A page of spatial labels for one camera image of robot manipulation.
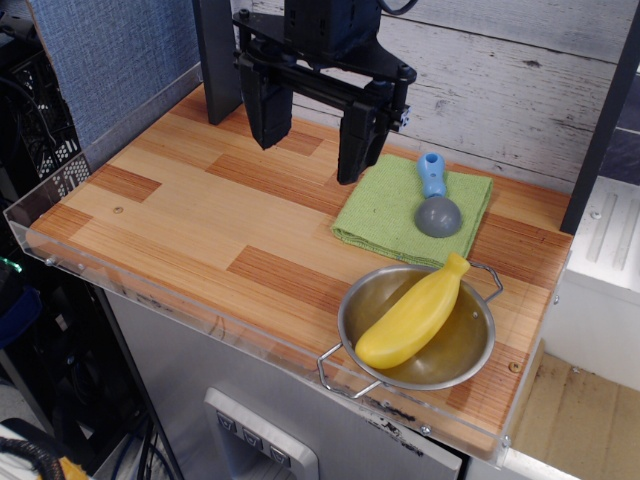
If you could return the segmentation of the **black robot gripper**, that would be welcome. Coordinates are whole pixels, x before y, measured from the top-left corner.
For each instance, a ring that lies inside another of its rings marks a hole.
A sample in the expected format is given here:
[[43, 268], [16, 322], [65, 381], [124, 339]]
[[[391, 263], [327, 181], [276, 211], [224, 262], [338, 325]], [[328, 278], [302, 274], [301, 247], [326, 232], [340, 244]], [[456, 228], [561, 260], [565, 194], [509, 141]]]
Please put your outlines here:
[[377, 34], [383, 13], [401, 16], [414, 6], [413, 1], [398, 8], [386, 1], [286, 1], [281, 16], [246, 9], [235, 13], [240, 88], [259, 146], [269, 149], [288, 135], [292, 90], [334, 108], [365, 91], [323, 70], [367, 77], [370, 90], [381, 89], [377, 95], [384, 113], [376, 105], [356, 101], [344, 111], [339, 130], [337, 181], [357, 182], [377, 162], [388, 128], [398, 131], [408, 121], [406, 95], [417, 73], [385, 50]]

